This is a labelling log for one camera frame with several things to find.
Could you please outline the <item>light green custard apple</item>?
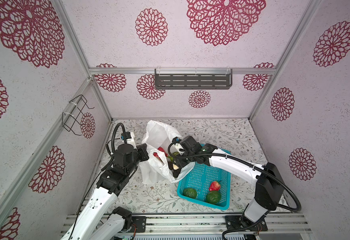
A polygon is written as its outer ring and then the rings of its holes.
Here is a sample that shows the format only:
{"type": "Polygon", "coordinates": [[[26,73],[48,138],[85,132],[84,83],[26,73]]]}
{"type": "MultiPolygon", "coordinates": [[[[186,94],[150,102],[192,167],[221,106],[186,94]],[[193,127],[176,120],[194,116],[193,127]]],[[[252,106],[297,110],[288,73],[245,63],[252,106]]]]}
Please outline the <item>light green custard apple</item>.
{"type": "Polygon", "coordinates": [[[174,156],[178,156],[179,153],[178,152],[174,152],[171,155],[168,155],[168,158],[171,160],[172,163],[175,162],[174,156]]]}

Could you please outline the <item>white plastic bag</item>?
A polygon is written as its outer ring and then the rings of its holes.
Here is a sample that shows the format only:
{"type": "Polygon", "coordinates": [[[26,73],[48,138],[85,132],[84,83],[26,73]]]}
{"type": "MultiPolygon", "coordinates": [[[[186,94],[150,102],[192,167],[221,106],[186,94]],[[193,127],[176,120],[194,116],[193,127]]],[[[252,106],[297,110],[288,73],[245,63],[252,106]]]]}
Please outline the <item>white plastic bag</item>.
{"type": "Polygon", "coordinates": [[[154,185],[164,180],[177,183],[193,170],[195,163],[187,164],[184,168],[181,168],[178,177],[174,177],[171,172],[167,158],[169,155],[167,148],[175,137],[182,138],[176,128],[153,120],[147,123],[146,134],[142,143],[147,145],[149,159],[139,163],[143,184],[154,185]]]}

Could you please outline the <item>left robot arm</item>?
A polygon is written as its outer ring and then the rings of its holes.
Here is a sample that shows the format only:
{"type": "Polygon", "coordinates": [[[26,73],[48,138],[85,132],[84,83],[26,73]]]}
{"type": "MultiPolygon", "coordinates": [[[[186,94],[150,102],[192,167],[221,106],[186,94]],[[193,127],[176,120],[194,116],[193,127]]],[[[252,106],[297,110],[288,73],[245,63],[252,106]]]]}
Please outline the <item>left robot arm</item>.
{"type": "Polygon", "coordinates": [[[64,240],[112,240],[134,226],[132,212],[122,207],[114,209],[101,226],[98,224],[129,183],[139,163],[149,159],[147,144],[136,145],[133,133],[118,123],[106,149],[111,160],[102,168],[93,194],[84,209],[79,209],[74,224],[62,237],[64,240]]]}

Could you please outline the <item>red dragon fruit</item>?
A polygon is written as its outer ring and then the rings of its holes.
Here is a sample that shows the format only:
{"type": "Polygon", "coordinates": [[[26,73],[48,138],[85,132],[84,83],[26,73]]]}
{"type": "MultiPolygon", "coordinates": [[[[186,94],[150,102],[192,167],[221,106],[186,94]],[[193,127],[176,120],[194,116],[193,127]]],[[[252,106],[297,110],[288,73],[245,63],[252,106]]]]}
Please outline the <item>red dragon fruit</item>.
{"type": "Polygon", "coordinates": [[[154,151],[153,153],[153,162],[155,164],[161,164],[161,165],[165,165],[168,163],[168,161],[170,160],[168,158],[168,154],[165,152],[165,150],[162,147],[159,147],[157,150],[154,151]]]}

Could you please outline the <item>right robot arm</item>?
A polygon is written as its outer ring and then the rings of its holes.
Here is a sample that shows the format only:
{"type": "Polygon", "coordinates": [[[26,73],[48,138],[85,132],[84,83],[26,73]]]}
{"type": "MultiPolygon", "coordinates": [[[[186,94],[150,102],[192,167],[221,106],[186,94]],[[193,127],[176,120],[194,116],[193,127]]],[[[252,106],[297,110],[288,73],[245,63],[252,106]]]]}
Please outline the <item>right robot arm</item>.
{"type": "Polygon", "coordinates": [[[230,233],[252,229],[259,232],[261,222],[277,208],[295,213],[302,209],[298,197],[284,183],[277,166],[272,163],[259,165],[242,160],[215,145],[201,145],[192,136],[183,139],[175,137],[168,146],[168,155],[180,167],[193,162],[212,166],[236,175],[255,187],[253,199],[239,218],[239,227],[224,231],[223,239],[230,233]]]}

